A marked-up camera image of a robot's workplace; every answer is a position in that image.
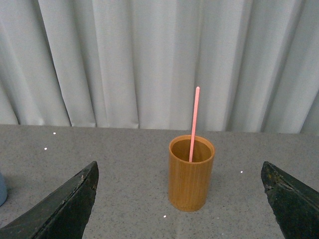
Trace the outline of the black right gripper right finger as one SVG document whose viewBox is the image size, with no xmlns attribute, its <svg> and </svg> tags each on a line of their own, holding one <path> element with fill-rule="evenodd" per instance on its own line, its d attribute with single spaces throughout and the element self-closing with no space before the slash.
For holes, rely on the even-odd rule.
<svg viewBox="0 0 319 239">
<path fill-rule="evenodd" d="M 261 170 L 268 203 L 286 239 L 319 237 L 319 193 L 274 164 Z"/>
</svg>

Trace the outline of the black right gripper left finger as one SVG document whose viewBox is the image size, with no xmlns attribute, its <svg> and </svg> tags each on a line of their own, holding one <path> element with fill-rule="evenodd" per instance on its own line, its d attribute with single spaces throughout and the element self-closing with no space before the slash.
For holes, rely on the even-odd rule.
<svg viewBox="0 0 319 239">
<path fill-rule="evenodd" d="M 92 161 L 32 209 L 1 228 L 2 239 L 80 239 L 95 202 L 99 169 Z"/>
</svg>

